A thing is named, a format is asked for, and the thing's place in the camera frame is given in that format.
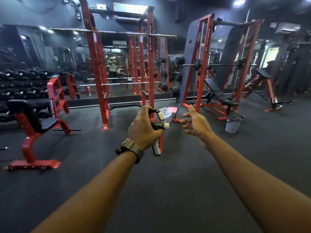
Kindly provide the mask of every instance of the adjustable incline bench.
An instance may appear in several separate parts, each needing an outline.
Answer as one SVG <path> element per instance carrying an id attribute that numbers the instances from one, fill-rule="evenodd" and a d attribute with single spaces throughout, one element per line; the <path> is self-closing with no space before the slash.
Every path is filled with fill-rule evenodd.
<path id="1" fill-rule="evenodd" d="M 207 99 L 206 104 L 201 104 L 201 106 L 213 109 L 217 113 L 220 113 L 224 116 L 217 118 L 218 120 L 227 120 L 227 116 L 230 114 L 231 106 L 239 105 L 239 103 L 227 99 L 224 93 L 218 88 L 218 86 L 213 82 L 212 79 L 205 79 L 204 82 L 209 87 L 210 91 L 205 96 L 205 98 Z M 220 102 L 220 104 L 210 103 L 214 97 L 216 97 L 216 99 Z M 216 109 L 215 107 L 220 107 L 224 111 Z"/>
<path id="2" fill-rule="evenodd" d="M 56 131 L 64 131 L 66 135 L 70 135 L 72 131 L 81 131 L 81 129 L 70 130 L 64 120 L 53 117 L 41 122 L 29 103 L 24 100 L 10 100 L 7 102 L 7 106 L 10 112 L 16 117 L 21 129 L 27 135 L 22 145 L 22 153 L 25 160 L 13 161 L 9 164 L 8 169 L 58 168 L 60 162 L 57 160 L 36 159 L 32 149 L 34 142 L 57 124 L 60 124 L 63 130 Z"/>
<path id="3" fill-rule="evenodd" d="M 269 109 L 265 109 L 264 111 L 266 112 L 270 112 L 270 111 L 274 111 L 274 110 L 280 110 L 282 108 L 282 104 L 293 104 L 294 101 L 282 101 L 282 102 L 278 102 L 277 101 L 277 97 L 274 96 L 273 93 L 273 89 L 272 89 L 272 84 L 271 84 L 271 76 L 263 69 L 256 69 L 256 72 L 258 73 L 258 75 L 252 79 L 251 81 L 249 81 L 248 83 L 246 83 L 244 85 L 243 91 L 247 92 L 243 98 L 247 98 L 251 93 L 256 93 L 257 95 L 259 95 L 261 98 L 265 99 L 266 101 L 270 101 L 271 103 L 271 108 Z M 265 98 L 263 97 L 261 94 L 259 94 L 258 92 L 255 91 L 255 88 L 261 83 L 261 82 L 266 82 L 268 89 L 269 89 L 269 97 Z"/>

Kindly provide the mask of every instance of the person's right hand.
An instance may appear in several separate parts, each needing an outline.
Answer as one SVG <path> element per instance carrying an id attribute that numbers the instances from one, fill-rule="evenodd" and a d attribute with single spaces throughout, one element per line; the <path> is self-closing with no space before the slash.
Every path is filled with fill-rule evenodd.
<path id="1" fill-rule="evenodd" d="M 208 139 L 216 136 L 208 124 L 206 118 L 197 113 L 192 105 L 189 105 L 189 113 L 183 114 L 183 117 L 190 119 L 182 119 L 180 123 L 184 124 L 186 133 L 196 136 L 200 139 L 201 145 L 207 149 Z"/>

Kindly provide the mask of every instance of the bucket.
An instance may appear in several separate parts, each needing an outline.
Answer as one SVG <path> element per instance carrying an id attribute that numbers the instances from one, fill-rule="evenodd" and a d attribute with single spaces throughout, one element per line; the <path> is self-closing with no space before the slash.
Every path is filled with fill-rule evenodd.
<path id="1" fill-rule="evenodd" d="M 172 116 L 172 112 L 171 111 L 167 111 L 167 107 L 164 107 L 164 108 L 162 108 L 162 109 L 159 109 L 161 112 L 162 112 L 162 114 L 163 114 L 163 117 L 166 119 L 166 118 L 168 118 L 168 117 L 170 117 L 170 116 Z"/>
<path id="2" fill-rule="evenodd" d="M 235 116 L 227 116 L 225 130 L 230 133 L 237 133 L 242 119 Z"/>

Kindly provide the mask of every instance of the wristwatch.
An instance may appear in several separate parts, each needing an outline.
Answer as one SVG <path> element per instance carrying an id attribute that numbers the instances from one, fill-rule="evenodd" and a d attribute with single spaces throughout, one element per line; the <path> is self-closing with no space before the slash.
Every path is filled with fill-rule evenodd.
<path id="1" fill-rule="evenodd" d="M 125 151 L 132 151 L 137 156 L 135 164 L 139 163 L 144 156 L 143 150 L 130 138 L 126 138 L 115 150 L 117 155 L 122 154 Z"/>

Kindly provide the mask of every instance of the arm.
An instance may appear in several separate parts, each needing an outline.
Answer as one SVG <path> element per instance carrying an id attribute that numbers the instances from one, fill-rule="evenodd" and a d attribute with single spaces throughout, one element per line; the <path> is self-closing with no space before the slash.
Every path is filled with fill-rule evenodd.
<path id="1" fill-rule="evenodd" d="M 257 167 L 215 135 L 205 117 L 189 106 L 188 134 L 210 151 L 242 203 L 264 232 L 311 232 L 311 200 Z"/>
<path id="2" fill-rule="evenodd" d="M 142 107 L 128 130 L 128 137 L 143 150 L 151 147 L 163 133 L 161 129 L 152 129 L 149 108 Z M 103 232 L 136 160 L 136 155 L 130 151 L 117 156 L 32 233 Z"/>

